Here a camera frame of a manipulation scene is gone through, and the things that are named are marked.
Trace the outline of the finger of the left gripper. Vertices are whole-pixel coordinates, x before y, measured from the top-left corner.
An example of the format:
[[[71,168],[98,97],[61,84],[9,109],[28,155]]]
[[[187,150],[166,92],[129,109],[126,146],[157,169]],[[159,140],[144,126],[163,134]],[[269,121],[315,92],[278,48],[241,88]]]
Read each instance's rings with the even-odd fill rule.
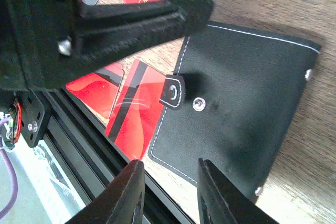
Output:
[[[102,19],[75,41],[73,76],[82,77],[138,51],[193,34],[205,27],[209,17],[209,12],[167,12],[149,18],[137,16],[121,24]]]
[[[163,0],[144,4],[113,4],[76,7],[77,25],[124,25],[176,14],[188,25],[206,23],[213,11],[212,0]]]

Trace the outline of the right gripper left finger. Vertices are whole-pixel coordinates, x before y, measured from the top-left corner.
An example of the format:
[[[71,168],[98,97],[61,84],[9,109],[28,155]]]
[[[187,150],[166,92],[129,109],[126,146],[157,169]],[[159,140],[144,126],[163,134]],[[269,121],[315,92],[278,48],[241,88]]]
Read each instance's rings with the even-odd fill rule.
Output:
[[[105,190],[68,223],[142,223],[144,164],[131,161]]]

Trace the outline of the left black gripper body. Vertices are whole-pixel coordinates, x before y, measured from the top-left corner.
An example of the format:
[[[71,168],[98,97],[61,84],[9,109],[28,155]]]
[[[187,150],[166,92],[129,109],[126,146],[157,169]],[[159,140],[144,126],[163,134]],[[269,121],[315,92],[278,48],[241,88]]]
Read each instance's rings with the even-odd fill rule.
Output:
[[[78,0],[1,0],[1,88],[51,90],[79,77]]]

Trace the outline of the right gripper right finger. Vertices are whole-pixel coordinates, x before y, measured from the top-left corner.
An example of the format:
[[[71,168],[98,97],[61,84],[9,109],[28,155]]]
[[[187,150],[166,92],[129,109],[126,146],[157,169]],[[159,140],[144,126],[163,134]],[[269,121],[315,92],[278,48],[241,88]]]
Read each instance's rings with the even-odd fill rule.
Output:
[[[197,197],[200,223],[277,223],[208,159],[198,159]]]

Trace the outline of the black leather card holder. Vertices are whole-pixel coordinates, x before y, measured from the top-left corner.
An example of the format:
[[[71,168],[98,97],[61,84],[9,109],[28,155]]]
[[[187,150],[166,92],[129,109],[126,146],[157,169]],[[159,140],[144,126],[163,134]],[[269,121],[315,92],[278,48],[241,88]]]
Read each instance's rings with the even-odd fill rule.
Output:
[[[174,75],[178,108],[163,110],[148,155],[191,184],[210,160],[251,201],[279,152],[320,52],[290,35],[209,22],[186,37]]]

